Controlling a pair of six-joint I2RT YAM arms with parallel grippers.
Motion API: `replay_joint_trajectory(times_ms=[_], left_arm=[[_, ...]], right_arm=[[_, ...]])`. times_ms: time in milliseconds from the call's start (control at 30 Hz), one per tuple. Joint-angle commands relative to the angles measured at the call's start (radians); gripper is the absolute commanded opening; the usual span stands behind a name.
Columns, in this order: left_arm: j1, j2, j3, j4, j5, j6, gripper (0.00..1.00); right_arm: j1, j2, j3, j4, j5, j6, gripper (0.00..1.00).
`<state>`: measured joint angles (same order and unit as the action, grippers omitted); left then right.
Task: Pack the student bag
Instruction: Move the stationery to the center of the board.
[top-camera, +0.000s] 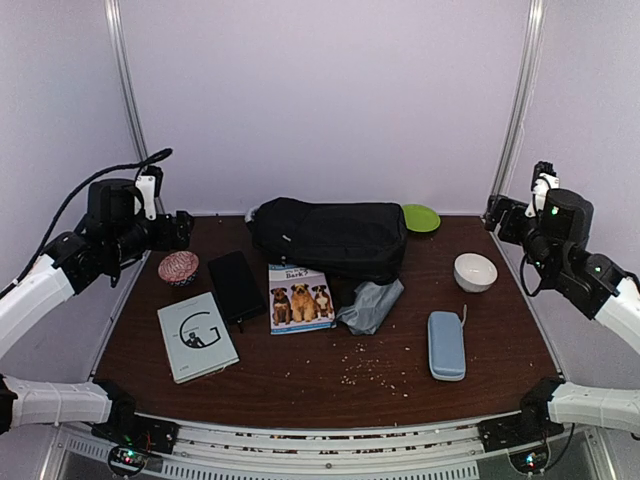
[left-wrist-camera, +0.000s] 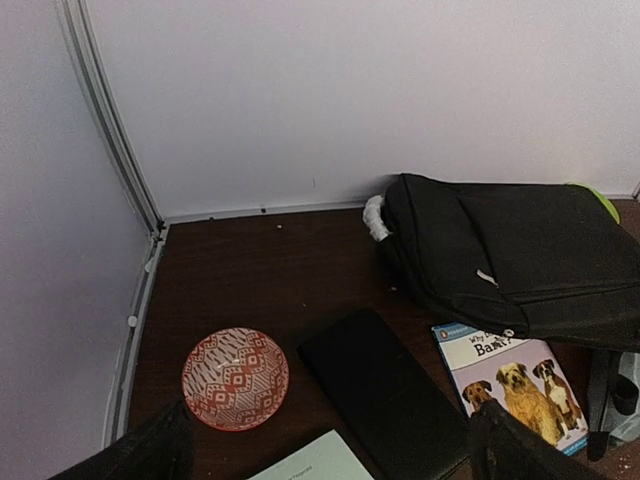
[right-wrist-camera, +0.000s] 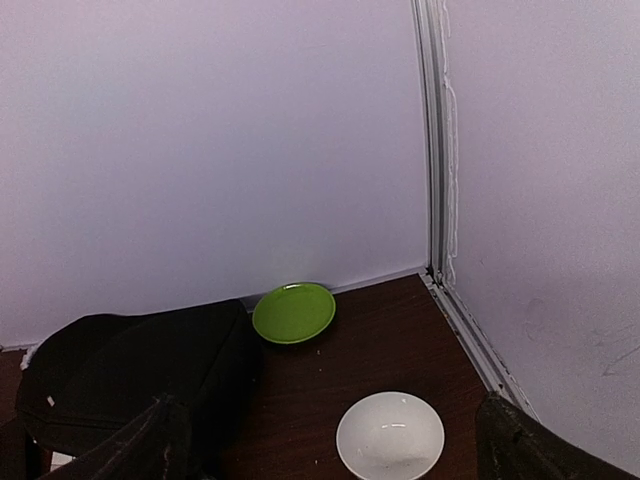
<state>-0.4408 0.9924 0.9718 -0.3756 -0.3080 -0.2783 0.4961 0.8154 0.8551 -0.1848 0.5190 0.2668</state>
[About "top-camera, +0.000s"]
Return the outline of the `black backpack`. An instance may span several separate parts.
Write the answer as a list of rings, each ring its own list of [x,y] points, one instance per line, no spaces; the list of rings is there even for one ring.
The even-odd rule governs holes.
[[[396,203],[307,203],[279,197],[245,215],[252,245],[271,264],[389,284],[398,279],[408,229]]]

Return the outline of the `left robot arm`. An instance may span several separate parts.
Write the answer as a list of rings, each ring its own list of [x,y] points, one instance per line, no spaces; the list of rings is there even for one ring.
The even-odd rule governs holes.
[[[11,348],[59,305],[101,276],[118,284],[124,269],[148,251],[184,250],[194,218],[157,212],[157,179],[107,179],[88,191],[86,214],[35,256],[25,274],[1,295],[1,351]],[[1,430],[30,424],[83,422],[105,427],[123,444],[144,433],[131,395],[109,380],[84,383],[1,378]]]

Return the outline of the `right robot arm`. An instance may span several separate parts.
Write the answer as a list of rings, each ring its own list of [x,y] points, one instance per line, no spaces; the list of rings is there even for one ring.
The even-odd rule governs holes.
[[[540,277],[536,290],[560,293],[587,319],[639,347],[639,279],[609,257],[587,251],[593,205],[562,188],[549,190],[531,215],[525,203],[492,195],[485,228],[523,249],[523,264]],[[628,389],[581,386],[547,377],[520,402],[512,430],[530,442],[552,425],[599,426],[639,435],[639,393]]]

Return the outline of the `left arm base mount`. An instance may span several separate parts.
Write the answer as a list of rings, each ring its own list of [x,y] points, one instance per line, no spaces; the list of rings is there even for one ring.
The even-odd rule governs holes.
[[[121,478],[131,478],[149,465],[161,464],[161,455],[173,452],[179,432],[175,422],[138,415],[127,433],[107,423],[90,424],[90,428],[93,436],[113,443],[106,464]]]

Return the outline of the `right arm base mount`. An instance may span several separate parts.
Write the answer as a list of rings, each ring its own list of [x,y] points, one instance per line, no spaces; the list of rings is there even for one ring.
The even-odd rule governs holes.
[[[548,421],[527,424],[521,414],[483,420],[477,428],[486,453],[505,450],[511,467],[529,477],[551,466],[549,440],[564,432],[563,425]]]

